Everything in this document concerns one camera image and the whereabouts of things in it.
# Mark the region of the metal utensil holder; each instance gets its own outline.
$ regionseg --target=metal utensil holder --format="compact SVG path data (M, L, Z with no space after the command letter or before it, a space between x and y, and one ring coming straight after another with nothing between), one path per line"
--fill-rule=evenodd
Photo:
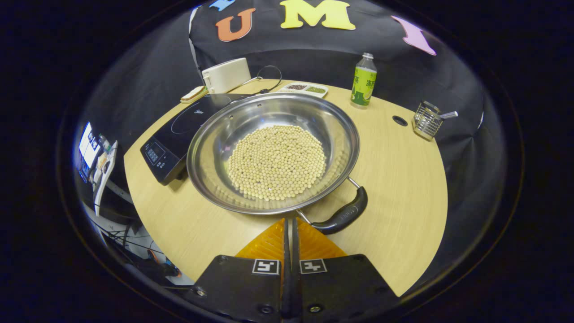
M427 101L421 101L414 114L413 131L424 139L431 141L444 121L439 114L439 108Z

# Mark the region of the control panel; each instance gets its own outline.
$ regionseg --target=control panel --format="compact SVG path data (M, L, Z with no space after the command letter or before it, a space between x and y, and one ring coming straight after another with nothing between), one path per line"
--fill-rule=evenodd
M163 185L176 179L185 168L185 158L180 159L156 138L151 137L140 149L152 174Z

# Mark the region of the beige device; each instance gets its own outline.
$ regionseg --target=beige device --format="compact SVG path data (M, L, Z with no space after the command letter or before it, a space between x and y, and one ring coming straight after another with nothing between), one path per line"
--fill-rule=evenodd
M209 93L226 93L251 79L244 57L206 68L201 74Z

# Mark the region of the induction cooktop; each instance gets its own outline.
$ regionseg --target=induction cooktop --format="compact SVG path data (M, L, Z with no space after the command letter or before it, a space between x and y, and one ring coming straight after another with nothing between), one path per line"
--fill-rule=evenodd
M141 147L152 174L163 185L185 176L185 157L193 136L204 122L231 101L248 94L207 94L183 109Z

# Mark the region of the small tray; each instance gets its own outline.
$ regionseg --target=small tray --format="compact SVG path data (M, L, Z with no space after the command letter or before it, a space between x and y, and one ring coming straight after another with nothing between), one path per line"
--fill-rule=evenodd
M289 89L290 86L297 87L297 89ZM313 92L313 91L309 91L309 89L316 89L317 91L324 90L324 92L323 93ZM324 97L328 91L329 91L329 88L327 88L326 86L322 86L322 85L318 85L318 84L311 84L311 83L303 83L303 82L289 83L286 86L277 90L277 92L309 94L309 95L312 95L312 96L318 97L318 98Z

